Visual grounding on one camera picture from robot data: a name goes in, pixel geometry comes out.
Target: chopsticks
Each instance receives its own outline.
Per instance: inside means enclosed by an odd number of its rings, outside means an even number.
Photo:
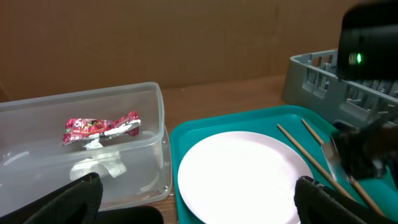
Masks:
[[[305,127],[310,131],[312,136],[318,141],[320,145],[323,145],[322,139],[318,136],[318,134],[311,128],[311,126],[304,120],[302,119],[303,124]],[[385,217],[385,214],[381,211],[381,209],[376,205],[376,203],[372,200],[372,198],[366,193],[366,191],[362,188],[362,186],[356,181],[354,178],[351,177],[350,180],[353,184],[354,189],[357,191],[357,193],[360,194],[360,196],[363,198],[363,200],[378,214],[382,215]]]
[[[355,201],[355,199],[337,182],[335,181],[329,173],[300,145],[280,124],[278,128],[286,135],[286,137],[299,149],[299,151],[312,163],[312,165],[317,168],[317,170],[331,183],[337,191],[339,191],[345,197],[350,198]]]

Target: cardboard wall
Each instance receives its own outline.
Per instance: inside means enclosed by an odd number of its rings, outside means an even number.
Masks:
[[[358,0],[3,0],[0,100],[285,74]]]

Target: foil wrapper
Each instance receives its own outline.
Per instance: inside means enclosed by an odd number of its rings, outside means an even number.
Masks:
[[[136,136],[141,120],[137,112],[132,111],[117,121],[105,119],[73,118],[65,125],[66,132],[63,135],[63,145],[69,145],[77,141],[89,141],[93,139],[111,139],[122,134]]]
[[[65,125],[66,133],[63,135],[63,145],[74,142],[87,142],[87,150],[102,148],[100,141],[111,139],[122,134],[136,136],[141,125],[136,111],[117,121],[103,119],[69,119]],[[113,178],[125,173],[126,166],[120,160],[118,151],[92,156],[74,165],[70,171],[70,179],[77,180],[90,172],[96,172],[100,177],[111,175]]]

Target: clear plastic container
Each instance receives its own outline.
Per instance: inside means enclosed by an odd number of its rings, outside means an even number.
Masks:
[[[141,120],[137,136],[103,141],[103,148],[89,151],[78,142],[62,146],[66,120],[117,120],[133,110]],[[101,178],[100,210],[162,200],[171,191],[170,144],[156,83],[0,103],[0,127],[0,216],[70,183],[73,166],[105,153],[119,152],[126,172]]]

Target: table surface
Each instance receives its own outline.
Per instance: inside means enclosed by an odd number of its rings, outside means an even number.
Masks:
[[[193,119],[268,108],[281,100],[285,76],[210,83],[162,90],[167,131]],[[165,199],[148,204],[159,209],[166,224],[178,223],[174,188]]]

